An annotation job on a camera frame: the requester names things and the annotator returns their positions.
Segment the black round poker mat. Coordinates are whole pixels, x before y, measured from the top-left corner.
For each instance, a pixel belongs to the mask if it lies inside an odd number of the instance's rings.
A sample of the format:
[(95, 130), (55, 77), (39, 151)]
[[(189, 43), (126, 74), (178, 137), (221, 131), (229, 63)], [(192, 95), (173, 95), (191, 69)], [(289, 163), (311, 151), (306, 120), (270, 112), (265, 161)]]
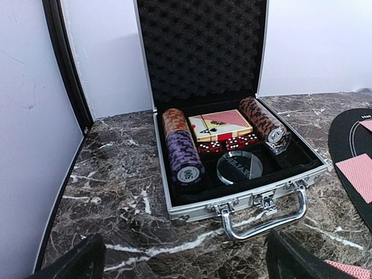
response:
[[(363, 121), (371, 122), (370, 108), (346, 110), (332, 121), (328, 147), (333, 165), (362, 154), (371, 156), (371, 131), (362, 125)], [(371, 202), (363, 199), (339, 168), (334, 169), (358, 214), (371, 229)]]

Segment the red card deck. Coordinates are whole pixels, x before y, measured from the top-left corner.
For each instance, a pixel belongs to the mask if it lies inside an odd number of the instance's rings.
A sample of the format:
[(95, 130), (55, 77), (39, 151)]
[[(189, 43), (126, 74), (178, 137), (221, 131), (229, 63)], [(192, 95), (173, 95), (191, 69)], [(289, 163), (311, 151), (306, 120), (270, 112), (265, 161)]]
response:
[(361, 268), (359, 266), (337, 263), (337, 262), (333, 262), (330, 260), (325, 260), (325, 262), (358, 279), (370, 279), (371, 278), (371, 271)]

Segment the clear dealer button in case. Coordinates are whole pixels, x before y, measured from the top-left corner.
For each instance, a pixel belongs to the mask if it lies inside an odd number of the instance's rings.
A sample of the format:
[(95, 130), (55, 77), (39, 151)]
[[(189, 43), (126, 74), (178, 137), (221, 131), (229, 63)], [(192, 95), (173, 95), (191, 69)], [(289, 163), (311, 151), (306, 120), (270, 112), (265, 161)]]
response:
[(263, 164), (253, 153), (235, 150), (218, 159), (216, 171), (222, 183), (233, 185), (261, 177)]

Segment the left black frame post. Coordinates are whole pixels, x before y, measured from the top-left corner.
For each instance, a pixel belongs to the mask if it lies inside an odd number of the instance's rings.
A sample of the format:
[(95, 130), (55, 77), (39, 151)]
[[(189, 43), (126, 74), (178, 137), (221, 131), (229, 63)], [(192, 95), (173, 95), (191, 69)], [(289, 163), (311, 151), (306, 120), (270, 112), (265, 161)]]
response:
[(67, 96), (72, 106), (81, 132), (87, 135), (93, 126), (93, 118), (88, 108), (77, 67), (71, 51), (61, 1), (42, 0), (45, 19), (53, 51)]

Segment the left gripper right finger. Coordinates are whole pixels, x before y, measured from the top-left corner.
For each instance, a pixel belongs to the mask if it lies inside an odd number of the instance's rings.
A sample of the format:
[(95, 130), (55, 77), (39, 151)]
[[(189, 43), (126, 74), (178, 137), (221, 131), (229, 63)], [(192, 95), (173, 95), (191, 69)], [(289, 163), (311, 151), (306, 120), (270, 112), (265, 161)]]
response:
[(266, 264), (269, 278), (332, 279), (352, 275), (324, 262), (284, 232), (267, 236)]

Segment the dealt red card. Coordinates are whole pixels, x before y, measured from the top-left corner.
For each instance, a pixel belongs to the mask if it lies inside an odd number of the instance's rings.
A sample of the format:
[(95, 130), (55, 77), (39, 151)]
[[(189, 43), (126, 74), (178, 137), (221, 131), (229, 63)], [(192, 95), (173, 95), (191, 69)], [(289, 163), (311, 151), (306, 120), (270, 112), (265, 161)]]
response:
[(372, 120), (360, 121), (359, 124), (368, 129), (369, 131), (372, 131)]
[(338, 162), (336, 166), (364, 201), (371, 203), (371, 157), (364, 153)]

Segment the orange chip row in case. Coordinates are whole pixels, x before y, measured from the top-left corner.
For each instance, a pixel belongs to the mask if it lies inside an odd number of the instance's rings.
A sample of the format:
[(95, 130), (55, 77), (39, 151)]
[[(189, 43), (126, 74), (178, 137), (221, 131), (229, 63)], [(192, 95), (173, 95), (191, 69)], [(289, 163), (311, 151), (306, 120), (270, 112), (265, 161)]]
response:
[(163, 131), (169, 136), (175, 131), (186, 131), (190, 133), (184, 113), (176, 108), (170, 108), (162, 114)]

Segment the red dice row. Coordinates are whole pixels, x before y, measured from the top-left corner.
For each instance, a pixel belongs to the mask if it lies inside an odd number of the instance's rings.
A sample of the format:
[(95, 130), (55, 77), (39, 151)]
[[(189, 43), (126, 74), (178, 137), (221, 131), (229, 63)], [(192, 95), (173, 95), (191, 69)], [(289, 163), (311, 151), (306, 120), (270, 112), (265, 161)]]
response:
[(225, 141), (201, 142), (196, 145), (199, 153), (219, 153), (246, 148), (259, 142), (259, 137), (254, 134), (240, 135)]

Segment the brown chip row in case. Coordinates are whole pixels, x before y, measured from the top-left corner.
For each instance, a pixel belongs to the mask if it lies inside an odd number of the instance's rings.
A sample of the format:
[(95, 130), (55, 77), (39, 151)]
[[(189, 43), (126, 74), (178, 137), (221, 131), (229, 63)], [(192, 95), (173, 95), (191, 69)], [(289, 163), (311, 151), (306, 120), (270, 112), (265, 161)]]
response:
[(268, 109), (254, 97), (239, 102), (239, 111), (253, 125), (255, 131), (275, 155), (287, 150), (291, 133)]

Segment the purple chip row in case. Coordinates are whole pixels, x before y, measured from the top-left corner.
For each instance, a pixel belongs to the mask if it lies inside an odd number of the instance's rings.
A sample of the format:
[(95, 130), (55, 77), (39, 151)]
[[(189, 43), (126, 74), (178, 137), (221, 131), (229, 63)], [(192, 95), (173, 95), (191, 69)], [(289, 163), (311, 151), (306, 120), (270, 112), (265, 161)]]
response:
[(177, 130), (166, 137), (172, 180), (189, 186), (201, 180), (205, 168), (189, 131)]

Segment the aluminium poker chip case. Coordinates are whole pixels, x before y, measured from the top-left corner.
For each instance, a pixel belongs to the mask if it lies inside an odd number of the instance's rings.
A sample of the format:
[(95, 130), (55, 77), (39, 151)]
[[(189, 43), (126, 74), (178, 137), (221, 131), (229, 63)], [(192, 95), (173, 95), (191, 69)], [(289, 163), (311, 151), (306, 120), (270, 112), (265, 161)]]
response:
[(135, 1), (169, 218), (246, 240), (301, 219), (326, 162), (258, 96), (267, 1)]

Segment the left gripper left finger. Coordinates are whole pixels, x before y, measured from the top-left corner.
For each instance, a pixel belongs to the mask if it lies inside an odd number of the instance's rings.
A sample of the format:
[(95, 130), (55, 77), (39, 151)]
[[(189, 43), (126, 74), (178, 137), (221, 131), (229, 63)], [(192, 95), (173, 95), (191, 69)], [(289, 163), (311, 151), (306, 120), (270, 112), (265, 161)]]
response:
[(58, 260), (29, 278), (102, 278), (106, 246), (99, 234), (84, 238)]

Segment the boxed card deck in case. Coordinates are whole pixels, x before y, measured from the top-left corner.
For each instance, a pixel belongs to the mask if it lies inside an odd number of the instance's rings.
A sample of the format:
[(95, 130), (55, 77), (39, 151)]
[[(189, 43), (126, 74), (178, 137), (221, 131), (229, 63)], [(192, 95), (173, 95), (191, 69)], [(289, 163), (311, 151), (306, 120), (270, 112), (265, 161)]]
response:
[(191, 116), (188, 120), (197, 142), (225, 141), (253, 131), (237, 109)]

